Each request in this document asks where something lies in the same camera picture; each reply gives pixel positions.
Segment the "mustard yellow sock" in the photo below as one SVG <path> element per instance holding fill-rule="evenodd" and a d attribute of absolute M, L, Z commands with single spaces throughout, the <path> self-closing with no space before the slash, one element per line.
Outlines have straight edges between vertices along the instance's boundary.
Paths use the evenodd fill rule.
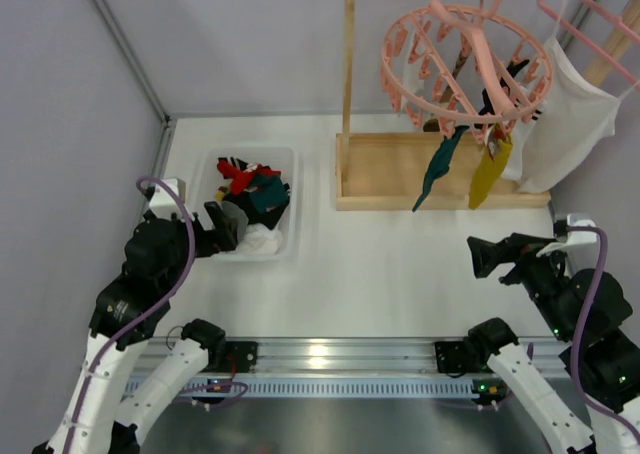
<path fill-rule="evenodd" d="M 468 202 L 470 209 L 477 209 L 486 200 L 505 170 L 512 149 L 509 134 L 494 128 L 488 135 L 482 158 L 471 179 Z"/>

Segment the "pink round clip hanger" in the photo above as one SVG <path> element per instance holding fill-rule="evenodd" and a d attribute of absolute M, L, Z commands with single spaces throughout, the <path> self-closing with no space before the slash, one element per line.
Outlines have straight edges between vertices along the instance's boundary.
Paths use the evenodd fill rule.
<path fill-rule="evenodd" d="M 474 5 L 430 0 L 396 20 L 381 47 L 381 89 L 391 108 L 420 129 L 436 115 L 439 133 L 450 138 L 468 125 L 477 140 L 493 125 L 512 130 L 519 119 L 531 119 L 545 100 L 553 67 L 542 43 L 508 17 L 500 15 L 503 0 L 478 0 Z M 423 88 L 416 94 L 402 84 L 409 35 L 425 49 L 420 70 Z M 469 53 L 456 80 L 452 78 L 461 49 Z M 440 106 L 447 86 L 448 106 Z"/>

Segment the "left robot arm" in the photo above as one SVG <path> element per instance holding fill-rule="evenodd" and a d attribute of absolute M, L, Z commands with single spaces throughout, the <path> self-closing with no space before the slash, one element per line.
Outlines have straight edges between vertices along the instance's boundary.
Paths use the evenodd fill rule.
<path fill-rule="evenodd" d="M 202 319 L 185 324 L 173 350 L 131 397 L 125 388 L 159 321 L 169 293 L 193 260 L 236 244 L 235 221 L 217 202 L 205 210 L 213 222 L 186 224 L 146 212 L 125 246 L 121 273 L 98 295 L 89 323 L 82 371 L 55 434 L 36 453 L 137 453 L 160 415 L 185 384 L 216 368 L 226 350 L 222 328 Z"/>

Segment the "white striped sock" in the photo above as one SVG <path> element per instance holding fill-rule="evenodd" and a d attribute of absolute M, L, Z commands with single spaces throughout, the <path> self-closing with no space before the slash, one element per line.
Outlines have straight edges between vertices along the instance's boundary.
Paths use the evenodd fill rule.
<path fill-rule="evenodd" d="M 539 117 L 546 109 L 547 101 L 543 100 L 532 113 L 531 119 L 525 122 L 519 119 L 511 131 L 512 150 L 505 169 L 501 174 L 502 179 L 519 181 L 523 172 L 523 150 L 527 139 L 536 127 Z"/>

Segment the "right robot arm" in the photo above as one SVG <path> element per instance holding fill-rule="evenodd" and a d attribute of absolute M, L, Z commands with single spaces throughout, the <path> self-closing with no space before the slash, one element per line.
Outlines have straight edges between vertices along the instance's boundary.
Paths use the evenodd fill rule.
<path fill-rule="evenodd" d="M 513 233 L 499 242 L 469 237 L 473 274 L 522 286 L 554 338 L 560 359 L 590 421 L 577 419 L 533 365 L 501 318 L 472 327 L 462 340 L 456 375 L 490 371 L 507 386 L 553 453 L 636 453 L 639 450 L 639 347 L 621 330 L 633 313 L 619 282 L 605 270 L 608 239 L 594 225 L 558 223 L 551 238 Z"/>

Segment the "brown striped sock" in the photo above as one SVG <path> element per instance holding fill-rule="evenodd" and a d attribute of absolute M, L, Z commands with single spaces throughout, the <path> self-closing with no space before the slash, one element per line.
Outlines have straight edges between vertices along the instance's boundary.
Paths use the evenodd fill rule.
<path fill-rule="evenodd" d="M 454 80 L 457 79 L 460 71 L 462 70 L 462 68 L 464 67 L 468 59 L 468 56 L 469 56 L 469 53 L 466 50 L 464 49 L 460 50 L 456 63 L 454 65 L 454 68 L 451 71 L 451 75 Z M 446 108 L 452 96 L 453 96 L 453 90 L 450 86 L 447 86 L 446 89 L 444 90 L 443 95 L 440 98 L 440 106 L 443 108 Z M 440 127 L 439 127 L 437 116 L 431 115 L 429 119 L 423 124 L 422 130 L 425 133 L 439 132 Z"/>

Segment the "dark green sock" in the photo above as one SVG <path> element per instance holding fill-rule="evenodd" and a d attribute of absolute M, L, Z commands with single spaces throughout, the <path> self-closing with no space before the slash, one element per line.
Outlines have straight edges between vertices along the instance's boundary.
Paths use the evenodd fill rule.
<path fill-rule="evenodd" d="M 459 125 L 450 138 L 444 137 L 438 149 L 433 154 L 424 174 L 422 191 L 416 199 L 411 211 L 416 212 L 431 193 L 433 184 L 444 177 L 450 170 L 450 163 L 463 134 L 469 129 L 468 125 Z"/>

